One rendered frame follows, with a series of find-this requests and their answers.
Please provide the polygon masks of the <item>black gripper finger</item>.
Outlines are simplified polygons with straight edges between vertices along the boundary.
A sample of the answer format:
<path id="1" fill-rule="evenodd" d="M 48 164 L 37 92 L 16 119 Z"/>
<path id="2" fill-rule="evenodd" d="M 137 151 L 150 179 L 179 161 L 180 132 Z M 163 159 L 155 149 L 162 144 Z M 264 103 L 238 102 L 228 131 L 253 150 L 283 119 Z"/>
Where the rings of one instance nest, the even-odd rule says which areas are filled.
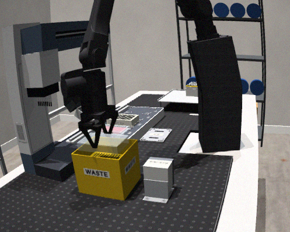
<path id="1" fill-rule="evenodd" d="M 100 133 L 102 130 L 102 124 L 94 124 L 92 126 L 78 125 L 78 127 L 89 141 L 91 147 L 97 149 Z M 87 129 L 92 129 L 93 131 L 95 131 L 95 143 L 93 143 L 92 138 L 90 137 Z"/>
<path id="2" fill-rule="evenodd" d="M 102 130 L 104 133 L 107 133 L 107 134 L 111 134 L 112 131 L 113 131 L 113 128 L 114 128 L 114 124 L 116 123 L 116 120 L 117 120 L 117 117 L 118 117 L 118 113 L 116 115 L 114 115 L 113 117 L 111 117 L 111 124 L 110 124 L 110 128 L 109 128 L 109 132 L 107 131 L 106 129 L 106 126 L 105 126 L 105 123 L 104 123 L 104 119 L 101 117 L 101 119 L 99 120 L 100 124 L 102 124 Z"/>

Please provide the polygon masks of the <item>yellow waste bin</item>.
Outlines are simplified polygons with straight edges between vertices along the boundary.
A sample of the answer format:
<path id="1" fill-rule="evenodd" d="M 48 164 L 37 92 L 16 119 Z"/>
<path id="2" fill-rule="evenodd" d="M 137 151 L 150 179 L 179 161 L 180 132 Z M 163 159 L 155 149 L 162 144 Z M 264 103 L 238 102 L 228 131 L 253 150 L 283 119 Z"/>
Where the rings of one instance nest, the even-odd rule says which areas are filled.
<path id="1" fill-rule="evenodd" d="M 141 178 L 138 140 L 129 139 L 119 159 L 93 153 L 77 149 L 71 154 L 79 192 L 124 201 Z"/>

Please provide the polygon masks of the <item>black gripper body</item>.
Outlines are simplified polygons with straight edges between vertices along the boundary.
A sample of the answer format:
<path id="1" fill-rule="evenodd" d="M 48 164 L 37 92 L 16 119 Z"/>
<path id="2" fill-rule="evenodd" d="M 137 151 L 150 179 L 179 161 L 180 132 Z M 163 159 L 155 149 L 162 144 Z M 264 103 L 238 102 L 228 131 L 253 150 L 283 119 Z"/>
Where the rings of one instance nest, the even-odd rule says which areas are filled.
<path id="1" fill-rule="evenodd" d="M 86 94 L 91 94 L 93 112 L 81 113 L 81 121 L 78 122 L 78 125 L 92 126 L 95 124 L 95 122 L 91 121 L 92 119 L 100 120 L 101 117 L 103 117 L 103 119 L 110 119 L 118 113 L 115 105 L 107 105 L 106 90 L 97 92 L 97 96 L 95 96 L 95 93 L 90 92 L 86 92 Z"/>

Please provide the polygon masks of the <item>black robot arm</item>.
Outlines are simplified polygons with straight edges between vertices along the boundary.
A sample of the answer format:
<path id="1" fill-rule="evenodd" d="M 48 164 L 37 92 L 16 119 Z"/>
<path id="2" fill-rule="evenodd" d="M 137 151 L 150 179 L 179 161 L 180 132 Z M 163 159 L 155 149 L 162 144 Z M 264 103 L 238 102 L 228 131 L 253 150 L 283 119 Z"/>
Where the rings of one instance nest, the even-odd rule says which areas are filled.
<path id="1" fill-rule="evenodd" d="M 210 0 L 177 0 L 176 4 L 185 18 L 195 19 L 198 41 L 219 38 L 219 33 L 212 21 Z M 105 72 L 97 68 L 106 67 L 109 24 L 113 5 L 114 0 L 94 0 L 79 52 L 82 68 L 61 74 L 60 85 L 64 106 L 70 113 L 80 106 L 82 113 L 92 113 L 92 97 L 86 92 L 95 93 L 97 96 L 97 92 L 106 90 Z M 90 69 L 95 70 L 86 71 Z"/>

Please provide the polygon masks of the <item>white well plate with pink wells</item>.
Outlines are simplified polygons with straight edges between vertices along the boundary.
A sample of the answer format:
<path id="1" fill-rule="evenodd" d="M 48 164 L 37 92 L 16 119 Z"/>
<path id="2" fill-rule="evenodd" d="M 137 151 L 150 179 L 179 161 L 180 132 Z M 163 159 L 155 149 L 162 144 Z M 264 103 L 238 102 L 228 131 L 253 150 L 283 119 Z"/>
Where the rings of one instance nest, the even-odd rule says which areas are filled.
<path id="1" fill-rule="evenodd" d="M 107 131 L 109 132 L 110 125 L 105 124 L 105 126 L 106 126 Z M 127 131 L 129 131 L 129 129 L 130 129 L 130 126 L 114 125 L 112 134 L 123 135 Z"/>

